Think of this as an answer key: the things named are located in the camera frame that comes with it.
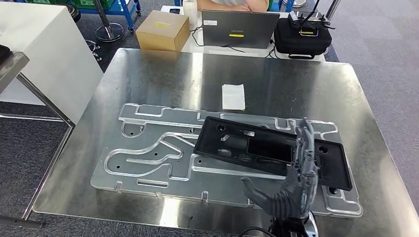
black bag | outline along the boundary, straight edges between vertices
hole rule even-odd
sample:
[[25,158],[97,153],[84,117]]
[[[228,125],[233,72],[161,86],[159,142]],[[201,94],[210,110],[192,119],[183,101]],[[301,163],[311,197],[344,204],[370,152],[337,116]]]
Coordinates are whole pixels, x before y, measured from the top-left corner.
[[287,53],[292,59],[313,59],[315,55],[324,53],[332,43],[328,29],[318,29],[318,35],[302,36],[301,29],[292,28],[288,18],[280,18],[275,28],[275,46],[278,52]]

cardboard box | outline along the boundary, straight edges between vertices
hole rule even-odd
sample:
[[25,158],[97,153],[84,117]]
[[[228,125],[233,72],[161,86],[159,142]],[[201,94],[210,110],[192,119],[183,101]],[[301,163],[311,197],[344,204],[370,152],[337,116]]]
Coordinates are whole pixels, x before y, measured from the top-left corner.
[[181,51],[189,38],[189,18],[153,10],[135,31],[141,49]]

person's arm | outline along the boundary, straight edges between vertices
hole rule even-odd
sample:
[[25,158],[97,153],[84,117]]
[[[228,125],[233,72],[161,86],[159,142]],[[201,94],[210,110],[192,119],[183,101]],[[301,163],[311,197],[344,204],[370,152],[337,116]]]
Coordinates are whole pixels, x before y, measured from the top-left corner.
[[269,0],[246,0],[252,12],[266,12],[269,7]]
[[219,10],[219,11],[250,11],[246,5],[227,6],[215,3],[211,0],[197,0],[198,11]]

cable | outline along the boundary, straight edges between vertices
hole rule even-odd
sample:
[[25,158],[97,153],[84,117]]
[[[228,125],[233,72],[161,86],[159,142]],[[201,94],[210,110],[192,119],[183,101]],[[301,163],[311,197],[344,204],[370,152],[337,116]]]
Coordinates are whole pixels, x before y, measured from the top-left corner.
[[243,237],[248,231],[251,231],[251,230],[256,230],[256,231],[263,232],[264,234],[266,234],[267,236],[270,236],[270,237],[276,237],[273,234],[269,233],[267,230],[262,229],[261,227],[257,227],[257,226],[253,226],[253,227],[247,228],[245,231],[243,231],[243,233],[241,233],[239,235],[239,237]]
[[325,25],[325,24],[322,24],[325,28],[328,28],[328,29],[331,29],[331,30],[335,30],[336,28],[333,28],[333,27],[330,27],[330,26],[327,26],[327,25]]
[[230,48],[230,49],[232,49],[232,50],[235,50],[235,51],[238,51],[238,52],[245,53],[244,51],[241,51],[241,50],[239,50],[239,49],[233,48],[233,47],[231,47],[231,46],[229,46],[229,45],[222,46],[222,47],[223,47],[223,48]]
[[308,19],[310,19],[310,17],[314,14],[314,12],[317,9],[317,5],[319,4],[319,2],[320,2],[320,0],[317,0],[316,4],[314,5],[313,11],[310,12],[310,14],[308,14],[308,16],[301,22],[301,24],[300,24],[301,26],[304,25],[308,21]]
[[[191,31],[189,31],[189,32],[192,32],[192,34],[191,34],[191,35],[192,35],[192,38],[194,38],[195,43],[197,44],[197,46],[202,47],[202,46],[204,46],[204,45],[203,45],[203,44],[198,44],[198,41],[196,40],[196,38],[195,38],[195,36],[194,36],[195,32],[196,32],[197,30],[199,30],[200,28],[202,28],[202,26],[198,26],[197,28],[195,28],[194,30],[191,30]],[[229,45],[225,45],[225,46],[221,46],[221,47],[223,47],[223,48],[230,48],[230,49],[235,50],[235,51],[237,51],[237,52],[245,53],[244,51],[241,51],[241,50],[239,50],[239,49],[233,48],[233,47],[231,47],[231,46],[229,46]]]
[[198,44],[198,41],[196,40],[196,38],[195,38],[195,36],[194,36],[195,32],[196,32],[199,28],[202,28],[202,26],[198,26],[197,28],[195,28],[194,30],[191,30],[190,32],[192,32],[192,34],[191,34],[191,35],[192,35],[192,38],[194,38],[195,43],[197,44],[197,46],[202,47],[202,46],[204,46],[204,45],[200,45],[200,44]]
[[274,44],[274,47],[273,47],[273,49],[271,49],[271,51],[269,51],[268,55],[266,55],[266,56],[265,56],[265,58],[267,58],[267,57],[269,57],[269,56],[270,56],[271,58],[274,58],[274,57],[272,57],[272,55],[271,55],[271,53],[272,53],[272,52],[274,52],[275,57],[276,57],[277,59],[279,59],[279,58],[278,58],[278,56],[276,55],[275,42],[273,41],[273,39],[272,39],[272,40],[270,40],[270,41],[269,41],[269,43],[273,43],[273,44]]

laptop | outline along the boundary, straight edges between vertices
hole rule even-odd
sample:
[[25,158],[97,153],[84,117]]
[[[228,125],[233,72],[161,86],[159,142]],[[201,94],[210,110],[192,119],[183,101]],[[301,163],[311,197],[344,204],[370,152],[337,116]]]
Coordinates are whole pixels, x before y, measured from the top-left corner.
[[268,48],[277,13],[202,11],[204,45]]

